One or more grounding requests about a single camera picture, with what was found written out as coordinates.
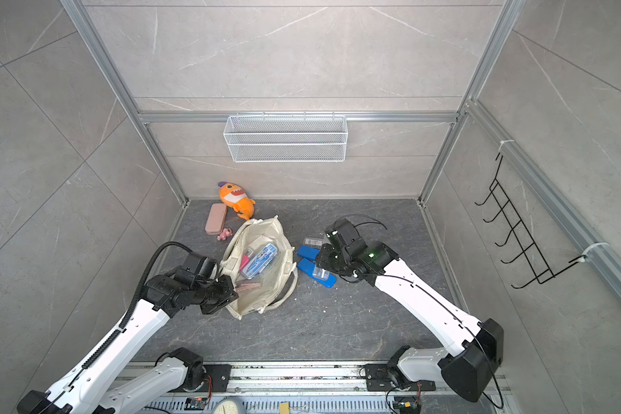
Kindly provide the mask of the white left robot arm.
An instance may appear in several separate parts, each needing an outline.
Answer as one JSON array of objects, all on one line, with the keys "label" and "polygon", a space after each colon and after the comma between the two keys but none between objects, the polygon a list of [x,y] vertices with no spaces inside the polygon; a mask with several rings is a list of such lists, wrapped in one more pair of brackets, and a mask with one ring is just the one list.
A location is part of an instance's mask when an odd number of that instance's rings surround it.
[{"label": "white left robot arm", "polygon": [[148,372],[115,387],[115,379],[143,345],[177,313],[196,305],[211,315],[238,297],[231,277],[219,274],[217,261],[186,251],[182,265],[164,274],[151,271],[167,241],[151,256],[128,309],[112,330],[76,366],[48,390],[28,392],[18,403],[19,413],[136,413],[164,393],[195,392],[209,386],[200,355],[187,348],[166,352]]}]

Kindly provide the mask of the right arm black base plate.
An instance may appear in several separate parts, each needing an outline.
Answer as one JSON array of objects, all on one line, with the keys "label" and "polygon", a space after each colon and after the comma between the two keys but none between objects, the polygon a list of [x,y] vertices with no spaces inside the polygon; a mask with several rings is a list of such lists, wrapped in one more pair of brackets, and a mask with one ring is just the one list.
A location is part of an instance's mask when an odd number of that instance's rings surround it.
[{"label": "right arm black base plate", "polygon": [[434,392],[436,383],[434,381],[411,381],[403,376],[402,372],[396,367],[389,367],[387,364],[366,364],[362,367],[362,377],[366,381],[367,391],[388,392],[394,388],[400,390]]}]

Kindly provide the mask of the clear labelled compass case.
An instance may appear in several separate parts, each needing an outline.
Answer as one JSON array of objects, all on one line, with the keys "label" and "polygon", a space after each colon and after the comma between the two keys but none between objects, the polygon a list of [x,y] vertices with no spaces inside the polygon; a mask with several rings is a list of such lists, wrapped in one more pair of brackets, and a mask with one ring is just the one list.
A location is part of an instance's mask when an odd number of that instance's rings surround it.
[{"label": "clear labelled compass case", "polygon": [[310,248],[321,249],[324,243],[327,243],[325,238],[306,237],[304,239],[304,245]]}]

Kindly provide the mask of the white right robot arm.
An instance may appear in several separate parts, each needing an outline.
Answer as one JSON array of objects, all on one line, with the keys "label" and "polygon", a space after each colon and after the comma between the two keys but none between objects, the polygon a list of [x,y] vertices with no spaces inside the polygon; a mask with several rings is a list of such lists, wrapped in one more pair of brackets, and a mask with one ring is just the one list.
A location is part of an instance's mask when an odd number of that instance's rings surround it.
[{"label": "white right robot arm", "polygon": [[373,243],[352,255],[345,248],[324,243],[316,264],[349,282],[366,281],[386,293],[441,343],[439,348],[400,348],[386,369],[396,387],[442,381],[455,394],[475,403],[496,381],[503,360],[503,328],[491,318],[482,322],[453,305],[386,244]]}]

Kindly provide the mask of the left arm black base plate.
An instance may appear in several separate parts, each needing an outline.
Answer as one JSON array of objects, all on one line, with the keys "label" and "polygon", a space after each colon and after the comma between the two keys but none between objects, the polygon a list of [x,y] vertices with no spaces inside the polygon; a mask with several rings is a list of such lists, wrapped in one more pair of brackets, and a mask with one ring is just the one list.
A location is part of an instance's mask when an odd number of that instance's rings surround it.
[{"label": "left arm black base plate", "polygon": [[191,373],[191,385],[184,386],[186,393],[225,393],[231,376],[229,364],[210,364]]}]

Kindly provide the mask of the beige canvas bag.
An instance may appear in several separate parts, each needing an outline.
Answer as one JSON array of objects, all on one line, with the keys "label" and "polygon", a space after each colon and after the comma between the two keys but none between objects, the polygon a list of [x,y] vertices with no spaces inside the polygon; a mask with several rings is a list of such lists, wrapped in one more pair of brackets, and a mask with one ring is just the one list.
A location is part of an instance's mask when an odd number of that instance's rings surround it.
[{"label": "beige canvas bag", "polygon": [[263,314],[280,307],[298,283],[294,248],[277,217],[251,219],[241,226],[224,251],[218,275],[226,276],[238,298],[227,305],[232,317]]}]

